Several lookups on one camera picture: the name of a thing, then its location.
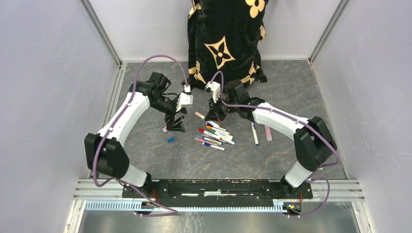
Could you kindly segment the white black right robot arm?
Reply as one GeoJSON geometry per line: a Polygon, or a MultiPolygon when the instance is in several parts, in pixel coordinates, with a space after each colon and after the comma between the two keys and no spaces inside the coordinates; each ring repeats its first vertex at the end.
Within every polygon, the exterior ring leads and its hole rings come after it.
{"type": "Polygon", "coordinates": [[[322,118],[309,119],[279,110],[261,98],[249,96],[238,80],[228,82],[224,88],[217,82],[208,82],[205,90],[212,94],[206,120],[223,121],[227,114],[235,113],[252,123],[268,126],[294,142],[297,161],[281,178],[283,196],[295,197],[300,186],[325,167],[332,155],[337,163],[340,161],[336,143],[322,118]]]}

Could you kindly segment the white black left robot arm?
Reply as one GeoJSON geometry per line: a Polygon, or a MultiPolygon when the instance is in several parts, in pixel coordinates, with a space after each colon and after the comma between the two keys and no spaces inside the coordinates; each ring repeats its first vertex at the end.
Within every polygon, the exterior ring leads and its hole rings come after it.
{"type": "Polygon", "coordinates": [[[135,193],[141,198],[151,195],[151,175],[133,166],[123,147],[134,125],[149,108],[164,113],[168,131],[186,131],[184,116],[175,116],[178,113],[187,114],[185,106],[193,103],[191,88],[185,86],[180,94],[170,99],[166,93],[170,85],[171,81],[158,72],[153,72],[147,81],[135,81],[110,121],[97,133],[87,134],[84,139],[86,163],[94,180],[97,174],[106,175],[133,185],[135,193]]]}

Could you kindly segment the orange cap marker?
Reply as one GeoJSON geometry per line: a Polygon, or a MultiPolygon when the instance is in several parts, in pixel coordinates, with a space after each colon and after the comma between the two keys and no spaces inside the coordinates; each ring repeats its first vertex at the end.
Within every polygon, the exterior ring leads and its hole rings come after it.
{"type": "Polygon", "coordinates": [[[223,130],[220,130],[220,129],[218,129],[218,128],[212,127],[212,126],[206,125],[206,127],[207,127],[208,129],[214,130],[214,131],[219,132],[219,133],[222,133],[222,134],[231,135],[231,133],[229,133],[229,132],[227,132],[227,131],[223,131],[223,130]]]}

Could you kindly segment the blue white cap marker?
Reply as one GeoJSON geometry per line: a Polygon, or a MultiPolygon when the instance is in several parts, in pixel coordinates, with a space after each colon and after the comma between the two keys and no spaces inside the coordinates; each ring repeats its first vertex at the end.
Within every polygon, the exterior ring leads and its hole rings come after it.
{"type": "Polygon", "coordinates": [[[217,129],[219,129],[219,130],[221,130],[221,131],[226,131],[226,129],[220,127],[217,123],[215,123],[215,122],[213,122],[213,121],[207,121],[206,124],[207,124],[208,126],[217,128],[217,129]]]}

